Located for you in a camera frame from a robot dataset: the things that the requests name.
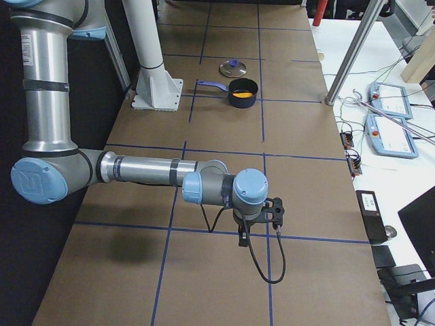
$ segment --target label sticker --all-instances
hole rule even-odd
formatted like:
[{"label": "label sticker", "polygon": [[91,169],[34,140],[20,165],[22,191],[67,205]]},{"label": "label sticker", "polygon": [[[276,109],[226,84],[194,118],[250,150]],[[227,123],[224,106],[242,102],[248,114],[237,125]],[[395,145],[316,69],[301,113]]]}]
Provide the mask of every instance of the label sticker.
[{"label": "label sticker", "polygon": [[32,35],[21,35],[22,64],[33,66]]},{"label": "label sticker", "polygon": [[373,197],[372,194],[361,194],[362,202],[364,204],[364,209],[366,211],[373,211],[376,212],[376,204],[375,204],[375,197]]}]

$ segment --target black clamp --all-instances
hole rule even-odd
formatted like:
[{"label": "black clamp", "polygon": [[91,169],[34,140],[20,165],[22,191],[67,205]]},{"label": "black clamp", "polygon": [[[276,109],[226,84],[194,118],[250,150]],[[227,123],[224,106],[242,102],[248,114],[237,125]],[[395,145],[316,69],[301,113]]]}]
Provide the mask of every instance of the black clamp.
[{"label": "black clamp", "polygon": [[[255,223],[272,223],[273,229],[276,230],[277,233],[281,234],[281,227],[283,226],[284,213],[285,210],[283,207],[282,199],[278,197],[275,197],[273,199],[267,198],[265,205],[261,209],[260,214],[255,219],[246,221],[247,230],[245,230],[241,218],[236,216],[235,213],[233,213],[234,220],[236,220],[236,222],[239,225],[239,229],[238,229],[239,247],[248,246],[246,233],[249,234],[251,232],[251,226],[253,226]],[[267,214],[271,214],[272,218],[269,219]]]}]

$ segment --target pot handle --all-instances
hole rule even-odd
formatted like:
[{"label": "pot handle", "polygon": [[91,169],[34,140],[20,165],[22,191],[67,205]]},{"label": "pot handle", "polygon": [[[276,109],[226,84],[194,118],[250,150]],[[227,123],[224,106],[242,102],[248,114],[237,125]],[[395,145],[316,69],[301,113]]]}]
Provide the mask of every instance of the pot handle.
[{"label": "pot handle", "polygon": [[227,92],[228,91],[228,86],[221,84],[221,83],[217,83],[216,81],[207,81],[207,80],[198,80],[197,81],[198,85],[202,85],[202,86],[213,86],[213,87],[217,87],[220,88],[221,90]]}]

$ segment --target red cylinder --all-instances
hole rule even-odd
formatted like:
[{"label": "red cylinder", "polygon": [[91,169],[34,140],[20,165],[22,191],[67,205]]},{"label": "red cylinder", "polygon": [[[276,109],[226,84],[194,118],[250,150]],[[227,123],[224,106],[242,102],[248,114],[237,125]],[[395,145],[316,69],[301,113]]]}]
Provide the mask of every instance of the red cylinder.
[{"label": "red cylinder", "polygon": [[317,9],[315,10],[313,26],[320,25],[321,19],[324,17],[327,4],[328,0],[319,0],[319,3],[317,4]]}]

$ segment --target black pot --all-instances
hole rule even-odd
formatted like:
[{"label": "black pot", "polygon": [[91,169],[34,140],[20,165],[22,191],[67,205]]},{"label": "black pot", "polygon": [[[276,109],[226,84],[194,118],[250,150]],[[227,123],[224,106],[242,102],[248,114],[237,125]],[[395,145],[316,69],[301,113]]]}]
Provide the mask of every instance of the black pot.
[{"label": "black pot", "polygon": [[228,92],[228,101],[239,109],[251,107],[257,99],[258,85],[252,79],[238,78],[231,81],[228,87],[216,81],[205,80],[198,80],[198,85],[217,87]]}]

